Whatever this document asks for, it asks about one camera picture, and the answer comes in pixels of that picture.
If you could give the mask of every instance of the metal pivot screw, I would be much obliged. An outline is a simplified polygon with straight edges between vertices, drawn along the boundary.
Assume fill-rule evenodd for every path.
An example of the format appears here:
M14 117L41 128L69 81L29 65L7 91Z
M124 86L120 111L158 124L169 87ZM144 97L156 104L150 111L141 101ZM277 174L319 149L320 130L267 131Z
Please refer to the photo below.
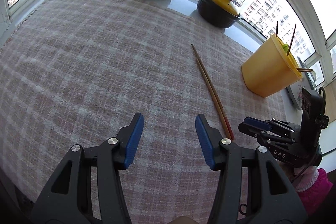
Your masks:
M230 140L230 139L227 139L227 138L224 138L224 139L221 140L221 142L222 142L222 144L226 144L226 145L228 145L228 144L231 143L231 140Z
M71 147L71 150L73 151L73 152L77 152L77 151L79 151L80 150L80 146L78 145L78 144L75 144L73 147Z
M109 144L116 144L118 142L117 138L109 138L108 140Z
M266 148L265 146L259 146L259 147L258 147L258 150L259 150L259 152L261 152L261 153L266 153L266 152L267 152L267 148Z

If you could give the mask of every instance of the blue gripper pad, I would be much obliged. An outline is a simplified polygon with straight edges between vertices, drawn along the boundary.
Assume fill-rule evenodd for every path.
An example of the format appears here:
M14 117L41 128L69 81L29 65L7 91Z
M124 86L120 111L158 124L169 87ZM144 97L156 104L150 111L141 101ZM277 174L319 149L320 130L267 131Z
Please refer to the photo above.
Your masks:
M125 146L125 160L124 167L128 169L128 167L133 163L135 153L137 152L137 148L139 145L139 141L141 138L142 130L143 130L144 119L141 113L136 113L128 126L131 130L131 133L128 138L128 142Z
M214 146L219 146L219 141L222 139L220 132L211 128L203 114L199 114L195 119L195 129L198 136L199 144L201 145L205 163L214 169Z
M258 128L260 130L271 131L271 128L269 127L268 122L264 122L264 121L261 121L255 118L246 117L244 119L244 123L254 128Z

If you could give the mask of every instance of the building window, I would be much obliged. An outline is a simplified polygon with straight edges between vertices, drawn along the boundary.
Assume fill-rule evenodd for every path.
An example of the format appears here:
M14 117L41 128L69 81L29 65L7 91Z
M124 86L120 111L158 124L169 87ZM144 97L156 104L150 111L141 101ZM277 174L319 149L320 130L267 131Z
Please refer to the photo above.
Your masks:
M292 29L294 28L294 25L297 24L296 30L300 32L300 36L302 39L299 39L298 36L294 36L294 41L297 40L299 45L295 45L293 43L291 48L291 53L293 54L293 56L299 56L301 60L306 60L315 52L314 46L305 28L303 27L300 19L298 18L290 4L287 2L287 0L245 0L245 2L247 1L249 1L247 5L238 8L239 12L241 14L244 14L244 12L247 10L247 13L250 13L250 11L248 10L249 7L259 5L260 8L262 8L270 15L270 18L266 17L262 19L262 21L260 22L260 26L265 25L265 21L267 20L267 22L272 23L272 25L270 25L271 28L275 27L278 18L280 21L279 23L282 24L282 26L280 26L279 24L278 35L284 43L290 43L293 34ZM286 20L286 23L281 23L282 18ZM253 25L258 22L259 18L251 18L250 20L252 21ZM266 38L269 38L269 29L270 28L268 28L267 30L261 30L260 32Z

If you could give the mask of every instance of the pink fabric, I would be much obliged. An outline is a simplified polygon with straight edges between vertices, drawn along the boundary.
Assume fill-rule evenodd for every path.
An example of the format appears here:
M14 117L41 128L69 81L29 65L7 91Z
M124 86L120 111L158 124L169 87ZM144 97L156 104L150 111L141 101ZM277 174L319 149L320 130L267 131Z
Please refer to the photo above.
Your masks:
M328 195L333 184L328 180L324 169L319 169L319 177L308 190L297 193L308 215L313 214Z

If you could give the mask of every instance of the black cable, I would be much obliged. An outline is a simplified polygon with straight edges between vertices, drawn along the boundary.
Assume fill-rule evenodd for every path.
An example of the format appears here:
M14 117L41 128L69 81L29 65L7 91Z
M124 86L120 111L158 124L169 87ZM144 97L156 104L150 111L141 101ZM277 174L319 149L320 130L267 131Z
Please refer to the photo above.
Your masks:
M291 180L291 183L292 183L292 184L293 184L294 180L296 180L300 175L302 175L303 172L306 171L307 168L313 164L313 162L314 162L314 160L315 160L315 158L316 158L316 156L317 156L317 151L318 151L318 147L316 147L315 154L314 154L314 156L311 158L310 162L306 165L306 167L303 168L303 169L302 169L302 170L301 170L301 171L300 171L300 172L299 172L299 173L298 173L298 174Z
M244 204L244 203L242 203L241 205L239 205L239 208L238 208L238 210L239 210L239 213L240 213L241 215L245 216L245 215L246 215L246 213L244 213L244 212L242 211L242 206L245 206L245 207L247 208L247 205L246 205L246 204Z
M322 110L321 110L321 115L324 115L324 112L326 110L326 91L324 90L323 87L320 87L319 94L321 95L321 91L323 93L323 105L322 105Z

